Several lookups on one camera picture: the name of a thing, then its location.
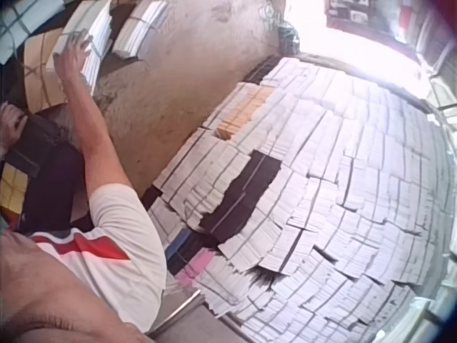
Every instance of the bundle of paper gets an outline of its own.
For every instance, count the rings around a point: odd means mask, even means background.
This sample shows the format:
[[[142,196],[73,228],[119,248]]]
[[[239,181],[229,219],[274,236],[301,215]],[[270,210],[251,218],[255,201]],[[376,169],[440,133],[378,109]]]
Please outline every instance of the bundle of paper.
[[[239,234],[220,244],[219,249],[237,270],[256,266],[273,248],[281,230],[264,214],[255,209]]]
[[[179,232],[186,227],[186,224],[181,220],[179,215],[172,211],[166,202],[161,198],[157,198],[148,210],[154,226],[159,233],[161,242],[166,249],[170,243],[178,236]]]
[[[231,111],[228,111],[228,109],[235,101],[227,104],[227,114],[224,118],[221,118],[221,122],[216,128],[216,135],[218,137],[223,140],[229,140],[240,128],[251,121],[257,109],[265,104],[267,98],[273,92],[273,88],[262,86],[256,89],[255,92],[253,90],[248,88],[248,93],[240,99],[240,102]]]
[[[300,152],[298,153],[295,161],[291,165],[291,168],[302,175],[308,175],[308,172],[311,168],[313,160],[317,155],[317,151],[322,146],[323,138],[325,137],[327,128],[330,127],[331,123],[335,119],[335,124],[338,124],[336,121],[338,120],[332,112],[327,111],[322,120],[318,123],[317,126],[313,128],[309,139],[304,141],[304,146],[301,148]]]
[[[209,308],[220,317],[240,305],[255,278],[255,274],[237,272],[225,257],[216,255],[197,276],[196,284]]]
[[[309,69],[317,71],[318,67],[313,64],[302,63],[298,59],[283,58],[263,78],[261,85],[285,89],[295,78],[309,79]]]
[[[343,116],[353,97],[354,79],[342,71],[337,71],[322,98],[322,106],[331,109],[338,116]]]
[[[282,332],[286,331],[295,319],[297,312],[297,306],[274,297],[262,311],[245,321],[241,329],[245,328],[255,332],[267,341],[275,340]]]
[[[64,50],[66,41],[72,33],[87,30],[88,35],[92,36],[93,39],[90,46],[91,52],[84,63],[81,74],[85,78],[91,94],[94,94],[100,63],[104,57],[106,43],[111,33],[110,3],[111,0],[82,1],[66,24],[46,64],[47,71],[55,71],[52,55],[60,54]]]
[[[151,29],[161,18],[168,3],[157,0],[141,0],[122,26],[113,45],[113,52],[123,59],[135,57]]]
[[[319,289],[314,297],[305,302],[303,307],[318,313],[319,309],[334,297],[346,282],[351,283],[352,281],[335,269],[332,270],[324,286]]]
[[[332,263],[313,249],[295,273],[275,279],[271,288],[282,299],[300,306],[319,291],[332,270]]]
[[[326,127],[326,132],[322,137],[322,142],[316,150],[313,163],[309,169],[310,177],[316,177],[319,179],[323,178],[331,155],[336,147],[338,136],[341,133],[343,119],[332,115],[331,112],[329,112],[329,116],[331,120]]]
[[[260,267],[292,275],[313,249],[317,233],[286,225],[273,249],[262,259]]]
[[[290,117],[296,103],[296,97],[274,91],[266,103],[253,113],[251,120],[231,136],[231,144],[244,154],[260,149],[268,141],[270,132],[281,127],[281,123],[284,124]]]

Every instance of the person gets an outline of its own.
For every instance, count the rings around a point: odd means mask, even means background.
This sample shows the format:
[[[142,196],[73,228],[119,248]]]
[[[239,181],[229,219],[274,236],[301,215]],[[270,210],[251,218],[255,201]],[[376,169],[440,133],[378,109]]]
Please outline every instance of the person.
[[[159,235],[125,175],[81,78],[87,32],[72,34],[54,65],[84,156],[95,228],[0,236],[0,342],[146,342],[165,288]],[[26,119],[3,108],[3,150]]]

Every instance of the pile of paper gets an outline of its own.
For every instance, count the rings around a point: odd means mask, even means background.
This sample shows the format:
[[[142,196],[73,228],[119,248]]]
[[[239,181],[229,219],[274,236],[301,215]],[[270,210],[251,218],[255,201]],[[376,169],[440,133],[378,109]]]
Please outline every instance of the pile of paper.
[[[168,3],[157,0],[141,0],[125,22],[113,45],[113,52],[123,59],[135,57],[143,41],[157,20],[165,11]]]
[[[283,59],[260,86],[239,84],[154,184],[192,229],[216,238],[202,220],[228,223],[211,276],[194,282],[217,315],[236,315],[255,342],[359,343],[408,307],[401,285],[431,293],[445,272],[436,256],[456,248],[447,144],[390,91]],[[240,203],[251,212],[231,226]]]
[[[16,0],[1,7],[0,64],[42,24],[64,9],[62,0]]]
[[[54,53],[60,54],[64,50],[66,41],[72,33],[81,32],[84,29],[87,30],[88,37],[92,36],[93,39],[90,46],[91,53],[83,66],[81,74],[85,78],[91,94],[94,94],[100,63],[105,54],[106,43],[111,33],[110,3],[111,0],[82,1],[66,24],[46,64],[47,71],[54,71],[54,58],[52,55]]]

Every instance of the fingers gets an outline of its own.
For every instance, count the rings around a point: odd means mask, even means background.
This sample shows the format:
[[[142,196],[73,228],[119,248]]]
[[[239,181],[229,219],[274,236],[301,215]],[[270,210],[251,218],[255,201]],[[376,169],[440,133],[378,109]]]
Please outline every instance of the fingers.
[[[24,127],[26,126],[27,124],[27,116],[26,115],[23,115],[22,118],[21,118],[21,121],[19,122],[17,128],[16,128],[16,131],[14,132],[14,134],[16,135],[17,138],[19,138],[22,134],[22,131],[24,130]]]
[[[81,30],[81,32],[79,32],[79,34],[76,35],[75,45],[76,46],[83,46],[83,44],[85,43],[85,39],[86,39],[87,34],[88,34],[88,31],[86,29]]]
[[[90,43],[92,42],[92,39],[93,39],[93,36],[89,36],[88,39],[86,39],[85,41],[82,42],[81,44],[81,49],[83,49],[84,51],[86,51],[87,47],[90,45]]]
[[[19,118],[24,115],[24,113],[15,107],[14,105],[4,104],[2,105],[1,111],[1,122],[2,124],[8,125],[10,127],[15,127]]]
[[[72,32],[66,40],[67,46],[81,46],[84,42],[84,38],[87,36],[87,30]]]
[[[53,58],[53,60],[54,60],[54,64],[56,63],[56,60],[57,60],[59,57],[60,57],[60,55],[57,54],[56,52],[54,52],[54,53],[52,54],[52,58]]]

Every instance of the floor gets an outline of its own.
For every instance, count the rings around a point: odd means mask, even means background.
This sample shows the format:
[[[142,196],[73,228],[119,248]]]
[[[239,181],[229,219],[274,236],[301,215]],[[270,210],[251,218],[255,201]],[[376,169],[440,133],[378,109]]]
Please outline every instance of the floor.
[[[278,48],[271,0],[170,3],[145,61],[99,79],[96,91],[140,194],[236,83]]]
[[[156,343],[246,343],[225,324],[200,306],[172,328],[155,338]]]

